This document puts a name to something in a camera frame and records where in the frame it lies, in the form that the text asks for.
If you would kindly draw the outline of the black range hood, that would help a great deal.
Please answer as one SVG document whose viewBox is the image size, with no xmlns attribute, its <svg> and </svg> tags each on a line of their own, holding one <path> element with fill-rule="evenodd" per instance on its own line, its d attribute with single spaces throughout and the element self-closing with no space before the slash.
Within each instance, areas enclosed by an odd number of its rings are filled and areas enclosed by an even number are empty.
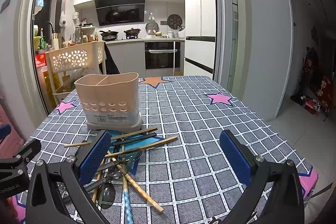
<svg viewBox="0 0 336 224">
<path fill-rule="evenodd" d="M 99 26 L 143 22 L 146 0 L 95 0 Z"/>
</svg>

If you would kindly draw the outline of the checkered star tablecloth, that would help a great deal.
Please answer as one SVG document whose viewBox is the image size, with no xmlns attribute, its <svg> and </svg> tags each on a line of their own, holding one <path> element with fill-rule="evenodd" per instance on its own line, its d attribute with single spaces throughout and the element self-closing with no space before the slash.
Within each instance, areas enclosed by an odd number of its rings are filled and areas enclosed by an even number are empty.
<svg viewBox="0 0 336 224">
<path fill-rule="evenodd" d="M 274 132 L 255 112 L 205 76 L 162 77 L 150 84 L 139 79 L 139 111 L 143 128 L 156 127 L 157 137 L 177 140 L 144 151 L 138 160 L 135 181 L 163 208 L 159 213 L 129 186 L 134 223 L 206 223 L 211 217 L 223 219 L 234 207 L 246 186 L 239 182 L 219 145 L 220 134 L 230 130 L 240 143 L 267 161 L 295 163 L 304 200 L 318 180 L 316 170 Z M 66 144 L 91 141 L 84 110 L 98 107 L 112 112 L 124 102 L 90 103 L 72 91 L 35 130 L 32 138 L 42 150 L 28 164 L 32 174 L 37 160 L 60 162 L 77 147 Z"/>
</svg>

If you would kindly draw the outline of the black built-in oven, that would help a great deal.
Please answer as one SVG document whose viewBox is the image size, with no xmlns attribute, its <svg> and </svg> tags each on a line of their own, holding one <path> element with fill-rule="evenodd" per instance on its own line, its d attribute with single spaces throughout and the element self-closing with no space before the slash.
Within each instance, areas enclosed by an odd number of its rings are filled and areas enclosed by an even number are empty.
<svg viewBox="0 0 336 224">
<path fill-rule="evenodd" d="M 180 42 L 145 42 L 146 70 L 179 68 L 180 59 Z"/>
</svg>

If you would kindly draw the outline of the black wok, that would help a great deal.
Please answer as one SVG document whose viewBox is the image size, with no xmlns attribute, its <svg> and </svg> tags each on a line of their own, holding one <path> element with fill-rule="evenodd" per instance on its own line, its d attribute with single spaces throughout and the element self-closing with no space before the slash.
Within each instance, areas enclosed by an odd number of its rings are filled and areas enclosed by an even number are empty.
<svg viewBox="0 0 336 224">
<path fill-rule="evenodd" d="M 117 40 L 118 32 L 117 31 L 110 31 L 110 30 L 100 31 L 100 35 L 101 35 L 103 41 L 109 42 L 109 41 Z"/>
</svg>

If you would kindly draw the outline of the black spoon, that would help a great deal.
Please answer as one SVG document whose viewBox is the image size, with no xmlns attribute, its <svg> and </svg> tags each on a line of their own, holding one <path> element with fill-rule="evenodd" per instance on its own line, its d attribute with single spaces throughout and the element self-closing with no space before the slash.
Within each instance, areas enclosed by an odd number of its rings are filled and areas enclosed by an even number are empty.
<svg viewBox="0 0 336 224">
<path fill-rule="evenodd" d="M 155 137 L 155 136 L 157 136 L 157 134 L 154 132 L 154 133 L 138 136 L 136 138 L 129 138 L 129 139 L 121 140 L 121 141 L 115 141 L 115 142 L 111 143 L 110 145 L 114 147 L 114 146 L 118 146 L 118 145 L 133 143 L 133 142 L 140 141 L 140 140 L 145 140 L 145 139 L 152 138 L 152 137 Z"/>
<path fill-rule="evenodd" d="M 110 162 L 100 165 L 97 171 L 100 172 L 110 168 L 117 168 L 117 165 L 120 165 L 124 170 L 129 172 L 133 169 L 133 166 L 137 164 L 137 161 L 141 158 L 142 154 L 143 149 L 136 148 L 108 155 L 105 159 L 110 158 Z"/>
<path fill-rule="evenodd" d="M 108 182 L 107 179 L 101 178 L 87 186 L 84 189 L 89 193 L 94 191 L 94 189 L 98 186 L 98 193 L 96 202 L 98 206 L 102 209 L 109 209 L 115 200 L 116 190 L 112 183 Z"/>
</svg>

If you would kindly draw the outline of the blue patterned chopstick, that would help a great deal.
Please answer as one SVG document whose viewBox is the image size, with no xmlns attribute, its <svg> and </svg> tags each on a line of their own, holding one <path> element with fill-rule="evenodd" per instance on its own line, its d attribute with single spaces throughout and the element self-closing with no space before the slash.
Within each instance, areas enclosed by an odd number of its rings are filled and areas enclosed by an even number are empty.
<svg viewBox="0 0 336 224">
<path fill-rule="evenodd" d="M 123 177 L 122 182 L 123 182 L 123 199 L 124 199 L 124 205 L 125 205 L 125 219 L 127 221 L 127 224 L 134 224 L 133 217 L 131 214 L 129 192 L 128 192 L 128 185 L 127 185 L 126 177 Z"/>
</svg>

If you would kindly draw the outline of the white refrigerator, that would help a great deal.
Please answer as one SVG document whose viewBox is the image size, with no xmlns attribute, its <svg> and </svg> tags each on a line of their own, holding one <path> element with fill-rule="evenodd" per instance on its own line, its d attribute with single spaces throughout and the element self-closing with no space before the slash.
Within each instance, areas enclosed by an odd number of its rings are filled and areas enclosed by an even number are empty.
<svg viewBox="0 0 336 224">
<path fill-rule="evenodd" d="M 213 78 L 216 0 L 185 0 L 185 76 Z"/>
</svg>

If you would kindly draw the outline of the beige utensil holder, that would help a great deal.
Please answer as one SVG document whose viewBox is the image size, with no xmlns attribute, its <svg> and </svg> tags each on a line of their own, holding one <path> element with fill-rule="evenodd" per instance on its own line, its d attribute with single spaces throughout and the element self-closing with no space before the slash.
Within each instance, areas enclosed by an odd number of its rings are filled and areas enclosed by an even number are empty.
<svg viewBox="0 0 336 224">
<path fill-rule="evenodd" d="M 130 133 L 141 128 L 138 73 L 87 75 L 75 88 L 90 130 Z"/>
</svg>

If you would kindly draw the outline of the wooden chopstick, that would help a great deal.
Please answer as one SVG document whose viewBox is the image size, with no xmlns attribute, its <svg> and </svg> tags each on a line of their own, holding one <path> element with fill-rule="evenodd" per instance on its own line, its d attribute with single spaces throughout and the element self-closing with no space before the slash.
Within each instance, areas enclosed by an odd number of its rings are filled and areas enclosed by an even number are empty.
<svg viewBox="0 0 336 224">
<path fill-rule="evenodd" d="M 119 155 L 123 155 L 125 153 L 129 153 L 129 152 L 135 152 L 135 151 L 138 151 L 140 149 L 150 149 L 150 148 L 155 148 L 155 147 L 159 147 L 159 146 L 162 146 L 164 144 L 167 144 L 167 143 L 171 143 L 172 141 L 176 141 L 178 140 L 178 137 L 177 136 L 172 136 L 170 138 L 167 138 L 167 139 L 163 139 L 163 140 L 160 140 L 160 141 L 157 141 L 155 143 L 151 143 L 151 144 L 148 144 L 148 145 L 144 145 L 142 147 L 137 147 L 137 148 L 133 148 L 133 149 L 128 149 L 126 151 L 123 151 L 123 152 L 117 152 L 117 153 L 109 153 L 108 155 L 105 155 L 104 157 L 105 158 L 109 158 L 109 157 L 116 157 L 116 156 L 119 156 Z"/>
<path fill-rule="evenodd" d="M 126 178 L 127 182 L 131 184 L 131 186 L 138 192 L 140 196 L 142 196 L 148 203 L 150 203 L 158 212 L 162 213 L 164 208 L 161 207 L 155 200 L 151 198 L 140 186 L 135 182 L 135 180 L 127 173 L 122 164 L 117 163 L 115 159 L 116 154 L 112 154 L 108 151 L 108 154 L 105 157 L 110 157 L 112 161 L 116 164 L 117 168 L 121 171 L 124 178 Z"/>
<path fill-rule="evenodd" d="M 148 134 L 149 132 L 157 131 L 157 129 L 158 129 L 157 127 L 150 127 L 150 128 L 146 128 L 146 129 L 143 129 L 143 130 L 139 130 L 139 131 L 135 131 L 135 132 L 127 133 L 127 134 L 114 136 L 114 137 L 111 137 L 111 140 L 126 139 L 128 137 L 135 136 L 135 135 Z M 79 146 L 89 145 L 89 144 L 90 144 L 90 142 L 66 144 L 66 145 L 64 145 L 64 148 L 79 147 Z"/>
<path fill-rule="evenodd" d="M 102 171 L 98 171 L 97 173 L 97 179 L 100 180 L 102 176 Z M 96 199 L 97 199 L 97 193 L 98 193 L 98 186 L 96 186 L 96 188 L 93 191 L 93 196 L 92 196 L 92 201 L 93 203 L 96 203 Z"/>
</svg>

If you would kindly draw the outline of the dark cooking pot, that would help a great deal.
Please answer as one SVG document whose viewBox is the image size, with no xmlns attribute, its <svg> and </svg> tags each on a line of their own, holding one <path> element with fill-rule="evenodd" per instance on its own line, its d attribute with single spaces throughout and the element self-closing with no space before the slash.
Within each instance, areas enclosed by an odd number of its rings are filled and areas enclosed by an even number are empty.
<svg viewBox="0 0 336 224">
<path fill-rule="evenodd" d="M 139 28 L 131 28 L 124 31 L 126 39 L 137 39 L 140 32 Z"/>
</svg>

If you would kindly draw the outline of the pink plastic stool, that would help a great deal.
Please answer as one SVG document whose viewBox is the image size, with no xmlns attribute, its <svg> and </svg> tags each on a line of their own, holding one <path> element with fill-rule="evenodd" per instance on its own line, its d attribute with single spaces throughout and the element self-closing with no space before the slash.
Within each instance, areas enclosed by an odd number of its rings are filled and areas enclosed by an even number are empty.
<svg viewBox="0 0 336 224">
<path fill-rule="evenodd" d="M 10 126 L 11 131 L 9 135 L 4 138 L 1 137 L 1 158 L 11 158 L 19 151 L 25 142 L 21 135 L 16 131 L 5 110 L 1 106 L 1 127 L 6 125 Z"/>
</svg>

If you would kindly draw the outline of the beige flower-cutout storage cart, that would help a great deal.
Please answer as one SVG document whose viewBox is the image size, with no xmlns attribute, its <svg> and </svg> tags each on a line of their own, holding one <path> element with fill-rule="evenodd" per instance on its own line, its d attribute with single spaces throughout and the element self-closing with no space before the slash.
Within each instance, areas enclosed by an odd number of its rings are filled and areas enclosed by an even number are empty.
<svg viewBox="0 0 336 224">
<path fill-rule="evenodd" d="M 46 53 L 46 64 L 51 84 L 52 95 L 56 104 L 60 104 L 70 94 L 66 88 L 57 88 L 54 84 L 54 74 L 75 71 L 77 69 L 89 69 L 94 74 L 106 73 L 106 54 L 104 42 L 90 42 L 54 50 Z"/>
</svg>

